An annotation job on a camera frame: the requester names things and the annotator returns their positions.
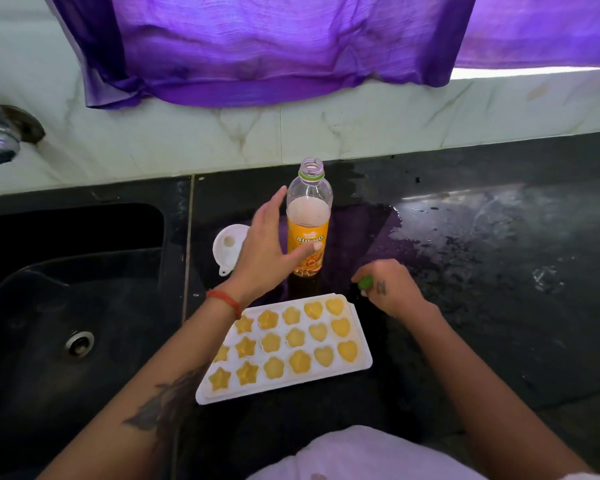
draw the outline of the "left hand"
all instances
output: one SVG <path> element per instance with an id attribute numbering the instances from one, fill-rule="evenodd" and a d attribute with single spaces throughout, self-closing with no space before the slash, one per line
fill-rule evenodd
<path id="1" fill-rule="evenodd" d="M 278 224 L 280 204 L 286 195 L 287 187 L 282 186 L 270 201 L 256 211 L 231 277 L 217 287 L 243 308 L 273 290 L 302 261 L 322 248 L 321 242 L 305 242 L 293 252 L 282 254 Z"/>

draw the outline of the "sink drain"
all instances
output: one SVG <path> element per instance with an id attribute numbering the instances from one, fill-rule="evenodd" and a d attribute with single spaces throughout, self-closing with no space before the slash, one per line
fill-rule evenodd
<path id="1" fill-rule="evenodd" d="M 64 350 L 71 357 L 82 358 L 93 348 L 95 338 L 90 331 L 80 331 L 71 336 L 64 344 Z"/>

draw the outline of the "hand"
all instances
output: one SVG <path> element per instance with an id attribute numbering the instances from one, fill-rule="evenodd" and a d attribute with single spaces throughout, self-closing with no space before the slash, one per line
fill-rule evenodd
<path id="1" fill-rule="evenodd" d="M 373 286 L 367 290 L 371 303 L 405 325 L 435 307 L 424 299 L 407 268 L 395 259 L 370 262 L 357 270 L 351 281 L 357 283 L 365 276 L 374 279 Z"/>
<path id="2" fill-rule="evenodd" d="M 286 195 L 287 187 L 283 186 L 256 211 L 231 277 L 217 287 L 243 308 L 273 290 L 302 261 L 322 248 L 321 242 L 305 242 L 293 252 L 282 254 L 278 224 L 280 204 Z"/>

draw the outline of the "person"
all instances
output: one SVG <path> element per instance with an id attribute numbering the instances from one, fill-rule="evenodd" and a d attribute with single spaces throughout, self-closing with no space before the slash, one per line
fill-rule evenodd
<path id="1" fill-rule="evenodd" d="M 259 208 L 237 264 L 216 290 L 246 308 L 320 249 L 306 242 L 284 255 L 278 238 L 286 187 Z M 490 370 L 426 301 L 405 266 L 378 260 L 352 277 L 372 276 L 375 306 L 414 336 L 444 386 L 470 439 L 476 463 L 496 480 L 593 477 L 570 450 Z M 215 357 L 236 311 L 211 297 L 47 466 L 40 480 L 151 478 L 165 446 L 191 411 L 206 365 Z M 484 476 L 440 452 L 364 426 L 328 433 L 294 456 L 254 473 L 254 480 L 478 480 Z"/>

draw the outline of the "red thread bracelet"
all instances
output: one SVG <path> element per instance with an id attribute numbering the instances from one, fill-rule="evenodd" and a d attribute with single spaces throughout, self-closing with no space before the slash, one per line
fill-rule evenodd
<path id="1" fill-rule="evenodd" d="M 233 298 L 231 298 L 224 291 L 218 291 L 218 290 L 209 290 L 209 291 L 207 291 L 207 298 L 211 298 L 211 297 L 213 297 L 213 298 L 220 298 L 227 305 L 231 306 L 235 310 L 235 315 L 237 317 L 236 320 L 240 320 L 240 318 L 242 316 L 242 309 L 240 308 L 240 304 L 238 304 L 238 302 L 236 300 L 234 300 Z"/>

